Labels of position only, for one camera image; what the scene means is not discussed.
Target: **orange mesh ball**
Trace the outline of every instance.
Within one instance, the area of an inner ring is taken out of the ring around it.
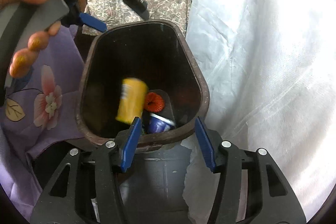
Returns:
[[[155,92],[148,92],[145,98],[145,110],[153,113],[160,112],[165,107],[163,98]]]

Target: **yellow can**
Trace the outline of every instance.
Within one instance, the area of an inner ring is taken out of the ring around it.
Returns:
[[[135,117],[142,117],[145,96],[148,92],[146,83],[137,78],[123,80],[121,97],[116,120],[131,124]]]

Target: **metal screw head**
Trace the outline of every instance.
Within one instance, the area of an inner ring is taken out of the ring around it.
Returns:
[[[107,148],[112,148],[116,145],[116,143],[114,141],[108,141],[105,145]]]
[[[223,147],[226,147],[226,148],[229,148],[229,147],[231,146],[231,143],[228,142],[228,141],[223,141],[223,142],[222,142],[222,146],[223,146]]]
[[[70,150],[70,155],[74,156],[78,154],[78,149],[77,148],[73,148]]]
[[[267,154],[267,151],[266,151],[266,149],[260,148],[260,149],[258,150],[258,153],[259,153],[260,155],[264,156],[264,155]]]

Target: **floral cloth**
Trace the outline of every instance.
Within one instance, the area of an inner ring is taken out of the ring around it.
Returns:
[[[76,30],[62,26],[50,38],[30,73],[7,89],[0,109],[0,183],[27,220],[41,193],[31,160],[55,142],[83,137],[75,120],[84,65]]]

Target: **trash can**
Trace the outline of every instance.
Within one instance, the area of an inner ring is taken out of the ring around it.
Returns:
[[[137,152],[189,137],[195,118],[206,115],[208,86],[179,28],[165,20],[120,25],[94,39],[80,83],[76,120],[92,144],[126,129],[115,118],[122,80],[129,77],[167,94],[176,122],[173,130],[140,136]]]

